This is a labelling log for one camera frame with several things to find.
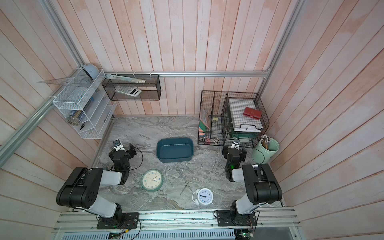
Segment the teal plastic storage box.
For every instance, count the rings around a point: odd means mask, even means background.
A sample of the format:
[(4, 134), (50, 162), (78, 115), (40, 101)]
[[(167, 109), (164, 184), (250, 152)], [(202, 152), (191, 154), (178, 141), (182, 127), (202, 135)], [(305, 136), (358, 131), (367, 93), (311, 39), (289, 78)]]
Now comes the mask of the teal plastic storage box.
[(156, 155), (162, 163), (188, 162), (194, 156), (193, 140), (187, 137), (161, 139)]

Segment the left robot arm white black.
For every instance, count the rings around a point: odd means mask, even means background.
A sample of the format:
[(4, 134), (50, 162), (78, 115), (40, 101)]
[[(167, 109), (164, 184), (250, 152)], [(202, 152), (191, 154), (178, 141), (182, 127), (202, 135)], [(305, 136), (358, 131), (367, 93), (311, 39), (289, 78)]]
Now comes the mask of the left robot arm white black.
[(137, 148), (129, 144), (125, 148), (120, 140), (113, 142), (108, 156), (113, 162), (109, 170), (76, 167), (59, 190), (56, 202), (59, 206), (82, 209), (97, 217), (99, 227), (122, 229), (129, 225), (119, 204), (99, 195), (100, 186), (124, 185), (129, 178), (130, 159), (137, 155)]

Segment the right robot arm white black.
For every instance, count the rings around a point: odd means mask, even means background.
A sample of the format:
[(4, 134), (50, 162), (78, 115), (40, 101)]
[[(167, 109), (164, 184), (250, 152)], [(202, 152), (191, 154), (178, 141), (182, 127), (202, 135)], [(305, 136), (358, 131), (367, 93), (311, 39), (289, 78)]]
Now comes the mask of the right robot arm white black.
[(262, 205), (282, 200), (281, 187), (268, 164), (241, 165), (247, 151), (240, 147), (239, 140), (223, 146), (222, 155), (226, 159), (227, 180), (244, 183), (246, 189), (245, 195), (230, 207), (229, 218), (233, 224), (239, 225), (243, 216), (249, 217)]

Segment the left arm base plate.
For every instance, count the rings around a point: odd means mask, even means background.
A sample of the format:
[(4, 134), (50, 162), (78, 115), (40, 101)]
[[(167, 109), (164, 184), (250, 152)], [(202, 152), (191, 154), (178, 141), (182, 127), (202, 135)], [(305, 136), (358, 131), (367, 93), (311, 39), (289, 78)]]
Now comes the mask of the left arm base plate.
[(139, 223), (139, 213), (122, 213), (117, 217), (101, 218), (99, 217), (97, 230), (122, 230), (136, 229)]

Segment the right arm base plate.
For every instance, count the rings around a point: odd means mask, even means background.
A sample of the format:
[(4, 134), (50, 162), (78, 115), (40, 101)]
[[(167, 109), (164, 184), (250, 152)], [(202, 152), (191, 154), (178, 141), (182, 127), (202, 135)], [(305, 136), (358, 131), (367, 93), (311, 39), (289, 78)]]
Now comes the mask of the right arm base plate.
[(219, 227), (250, 226), (257, 225), (257, 216), (254, 214), (240, 215), (231, 210), (215, 210), (214, 217)]

